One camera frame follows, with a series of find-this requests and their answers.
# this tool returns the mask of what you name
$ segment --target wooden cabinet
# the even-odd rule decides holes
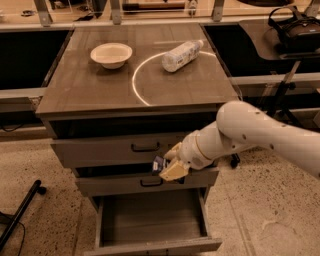
[[[175,74],[152,57],[197,39],[206,53]],[[90,51],[106,42],[133,48],[122,68],[106,70],[90,60]],[[150,58],[152,69],[142,69],[133,83]],[[213,122],[230,100],[237,95],[199,24],[75,29],[36,114],[61,164],[73,170],[97,210],[96,248],[87,255],[217,250],[221,240],[210,235],[204,203],[218,169],[166,182],[152,173],[152,162]]]

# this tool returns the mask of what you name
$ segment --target drawer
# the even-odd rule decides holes
[[[151,163],[188,133],[161,133],[53,140],[51,146],[65,168]]]
[[[198,189],[101,197],[95,250],[84,255],[190,255],[216,251]]]
[[[92,177],[77,178],[76,184],[83,196],[96,197],[104,195],[148,193],[154,191],[180,190],[189,188],[207,188],[213,186],[217,176],[217,168],[205,168],[191,171],[178,181],[167,182],[151,173],[151,165],[106,166],[92,171]]]

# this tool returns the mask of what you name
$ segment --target floor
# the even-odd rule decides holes
[[[70,170],[50,148],[44,128],[0,132],[0,211],[13,214],[33,182],[36,194],[23,215],[22,256],[83,255],[94,247],[96,212],[81,196]],[[255,148],[240,154],[237,169],[222,158],[207,201],[213,237],[223,243],[205,256],[317,256],[320,251],[320,184],[273,153]],[[18,255],[17,226],[0,256]]]

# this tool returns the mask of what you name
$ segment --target open drawer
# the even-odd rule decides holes
[[[191,255],[216,251],[198,189],[101,197],[96,248],[84,255]]]

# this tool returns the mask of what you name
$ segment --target drawer handle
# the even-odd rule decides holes
[[[158,187],[158,186],[161,186],[162,184],[163,184],[163,179],[160,179],[160,182],[158,182],[158,183],[149,183],[149,184],[144,184],[143,180],[140,180],[140,186],[144,187],[144,188]]]
[[[154,148],[138,148],[135,144],[131,144],[131,150],[133,152],[153,152],[157,151],[160,148],[160,143],[157,142],[157,145]]]

